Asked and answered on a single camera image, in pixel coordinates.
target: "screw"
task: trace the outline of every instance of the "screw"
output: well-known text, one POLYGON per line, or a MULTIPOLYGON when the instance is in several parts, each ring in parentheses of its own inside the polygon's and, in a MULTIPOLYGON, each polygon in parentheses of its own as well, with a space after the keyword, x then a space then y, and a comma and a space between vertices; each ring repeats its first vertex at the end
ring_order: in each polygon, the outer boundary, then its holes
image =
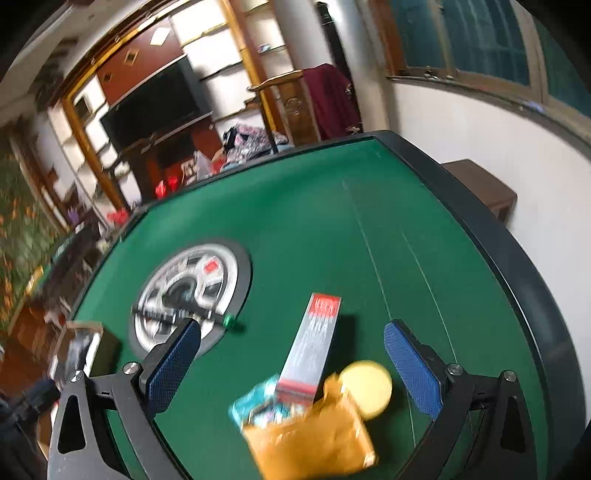
POLYGON ((517 374, 513 370, 505 370, 503 372, 503 377, 508 382, 514 382, 515 380, 517 380, 517 374))
POLYGON ((458 364, 449 364, 447 366, 447 371, 456 376, 462 375, 464 373, 464 369, 458 364))
POLYGON ((78 382, 78 380, 81 379, 83 376, 84 372, 82 370, 76 370, 74 373, 72 373, 70 380, 73 382, 78 382))
POLYGON ((138 371, 139 364, 137 362, 129 362, 123 366, 123 373, 125 375, 133 375, 138 371))

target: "black tv screen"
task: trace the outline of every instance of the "black tv screen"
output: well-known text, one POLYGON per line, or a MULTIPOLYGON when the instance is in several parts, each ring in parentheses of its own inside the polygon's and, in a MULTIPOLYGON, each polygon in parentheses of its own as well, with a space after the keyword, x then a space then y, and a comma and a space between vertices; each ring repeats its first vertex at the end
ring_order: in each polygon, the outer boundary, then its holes
POLYGON ((209 113, 202 87, 186 56, 130 90, 100 119, 111 143, 123 150, 153 133, 166 134, 209 113))

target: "red label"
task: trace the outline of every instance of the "red label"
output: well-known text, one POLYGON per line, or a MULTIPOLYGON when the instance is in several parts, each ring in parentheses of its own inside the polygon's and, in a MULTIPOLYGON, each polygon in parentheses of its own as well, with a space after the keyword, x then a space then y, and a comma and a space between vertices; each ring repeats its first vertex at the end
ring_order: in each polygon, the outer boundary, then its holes
POLYGON ((217 264, 217 262, 214 259, 211 259, 209 262, 205 264, 205 266, 203 267, 203 271, 205 273, 211 273, 216 271, 218 266, 219 265, 217 264))
POLYGON ((310 302, 310 313, 334 317, 339 311, 340 297, 314 293, 310 302))

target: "green knob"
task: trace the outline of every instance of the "green knob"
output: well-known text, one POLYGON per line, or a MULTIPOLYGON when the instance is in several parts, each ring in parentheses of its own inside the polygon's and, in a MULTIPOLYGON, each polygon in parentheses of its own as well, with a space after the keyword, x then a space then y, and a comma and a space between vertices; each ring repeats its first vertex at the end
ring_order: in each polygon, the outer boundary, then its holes
POLYGON ((226 328, 226 330, 230 330, 234 326, 235 323, 236 323, 236 317, 234 315, 228 314, 223 318, 223 325, 226 328))

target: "window frame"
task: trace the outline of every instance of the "window frame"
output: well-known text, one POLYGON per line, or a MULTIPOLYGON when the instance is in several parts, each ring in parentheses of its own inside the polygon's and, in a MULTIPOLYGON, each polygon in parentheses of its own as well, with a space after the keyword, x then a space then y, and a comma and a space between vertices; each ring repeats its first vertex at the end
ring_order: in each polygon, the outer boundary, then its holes
POLYGON ((454 90, 457 90, 455 87, 458 86, 470 87, 479 93, 491 94, 492 103, 496 103, 492 99, 493 96, 496 96, 516 105, 529 104, 534 107, 534 110, 539 110, 540 115, 550 117, 566 127, 591 147, 591 118, 550 95, 544 52, 534 19, 517 0, 509 0, 509 2, 517 19, 525 47, 530 77, 529 86, 500 77, 457 69, 453 63, 451 42, 442 14, 442 0, 427 0, 427 5, 433 18, 445 66, 435 68, 406 65, 402 39, 398 34, 398 26, 389 0, 368 0, 368 2, 374 13, 375 25, 384 49, 385 74, 388 78, 400 81, 412 80, 413 82, 425 80, 426 85, 434 83, 428 80, 439 79, 442 80, 442 82, 438 82, 437 87, 439 88, 445 83, 448 83, 449 88, 454 90), (385 18, 384 12, 386 11, 389 12, 390 18, 385 18))

